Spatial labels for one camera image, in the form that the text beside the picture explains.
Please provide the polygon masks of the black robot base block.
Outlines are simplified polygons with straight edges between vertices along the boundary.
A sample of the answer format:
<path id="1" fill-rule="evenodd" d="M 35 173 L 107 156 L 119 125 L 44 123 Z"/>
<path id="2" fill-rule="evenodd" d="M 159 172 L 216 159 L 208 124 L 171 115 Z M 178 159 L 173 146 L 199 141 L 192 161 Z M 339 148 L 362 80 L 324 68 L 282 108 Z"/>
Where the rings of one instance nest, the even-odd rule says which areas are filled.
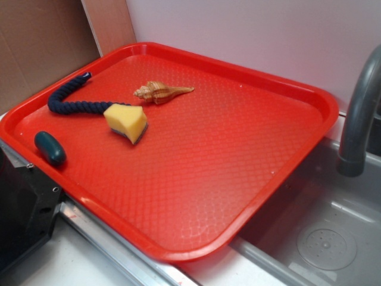
<path id="1" fill-rule="evenodd" d="M 1 141 L 1 274 L 47 243 L 62 188 Z"/>

